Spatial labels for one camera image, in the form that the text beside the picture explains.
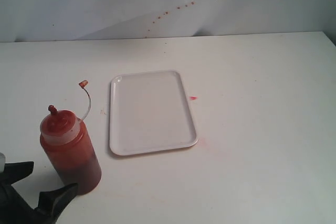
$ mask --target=ketchup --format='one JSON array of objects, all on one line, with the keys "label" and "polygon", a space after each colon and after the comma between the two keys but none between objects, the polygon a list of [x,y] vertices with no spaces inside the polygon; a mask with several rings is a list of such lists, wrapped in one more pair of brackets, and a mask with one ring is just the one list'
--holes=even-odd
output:
[{"label": "ketchup", "polygon": [[71,111],[53,105],[48,110],[40,125],[41,146],[63,183],[78,183],[78,194],[87,194],[98,185],[101,169],[86,126]]}]

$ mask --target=white wall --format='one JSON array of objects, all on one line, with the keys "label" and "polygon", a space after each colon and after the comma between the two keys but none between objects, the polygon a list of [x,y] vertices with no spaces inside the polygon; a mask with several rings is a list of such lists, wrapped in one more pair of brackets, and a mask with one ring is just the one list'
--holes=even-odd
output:
[{"label": "white wall", "polygon": [[[41,6],[2,0],[1,41],[67,39]],[[336,0],[195,0],[136,17],[77,39],[179,37],[323,30],[336,40]],[[36,13],[24,19],[26,11]]]}]

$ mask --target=black object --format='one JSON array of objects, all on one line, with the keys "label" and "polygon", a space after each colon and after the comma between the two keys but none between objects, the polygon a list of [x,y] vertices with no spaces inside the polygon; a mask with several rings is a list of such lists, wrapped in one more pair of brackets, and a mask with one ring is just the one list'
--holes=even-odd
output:
[{"label": "black object", "polygon": [[34,162],[5,164],[0,173],[0,224],[52,224],[77,195],[77,184],[54,191],[40,192],[34,210],[12,184],[33,172]]}]

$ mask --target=translucent plastic bottle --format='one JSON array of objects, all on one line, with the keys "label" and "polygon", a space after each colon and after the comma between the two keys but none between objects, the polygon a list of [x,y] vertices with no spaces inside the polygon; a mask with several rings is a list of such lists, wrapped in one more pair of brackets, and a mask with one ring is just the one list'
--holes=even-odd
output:
[{"label": "translucent plastic bottle", "polygon": [[40,125],[41,146],[63,183],[78,183],[78,194],[86,194],[98,185],[101,178],[86,126],[71,111],[57,111],[53,105],[48,110],[50,115]]}]

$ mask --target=plastic tray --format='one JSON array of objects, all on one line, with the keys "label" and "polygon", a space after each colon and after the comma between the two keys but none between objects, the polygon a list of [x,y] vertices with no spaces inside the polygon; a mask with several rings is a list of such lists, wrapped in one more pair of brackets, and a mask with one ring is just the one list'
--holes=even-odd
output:
[{"label": "plastic tray", "polygon": [[117,155],[190,147],[197,134],[176,71],[125,74],[111,81],[110,148]]}]

